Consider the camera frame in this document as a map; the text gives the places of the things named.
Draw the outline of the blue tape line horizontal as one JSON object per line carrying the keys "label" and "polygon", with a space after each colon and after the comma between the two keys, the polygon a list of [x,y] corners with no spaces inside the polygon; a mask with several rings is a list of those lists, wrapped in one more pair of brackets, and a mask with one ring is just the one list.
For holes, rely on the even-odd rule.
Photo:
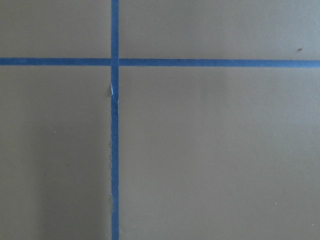
{"label": "blue tape line horizontal", "polygon": [[[319,60],[120,58],[121,67],[319,68]],[[2,57],[2,66],[110,66],[110,58]]]}

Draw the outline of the blue tape line vertical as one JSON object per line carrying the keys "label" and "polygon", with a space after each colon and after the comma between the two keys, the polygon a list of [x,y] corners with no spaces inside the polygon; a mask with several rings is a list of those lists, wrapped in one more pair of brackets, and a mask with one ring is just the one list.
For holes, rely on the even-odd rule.
{"label": "blue tape line vertical", "polygon": [[120,238],[119,225],[119,1],[111,1],[111,60],[110,60],[110,142],[111,142],[111,238]]}

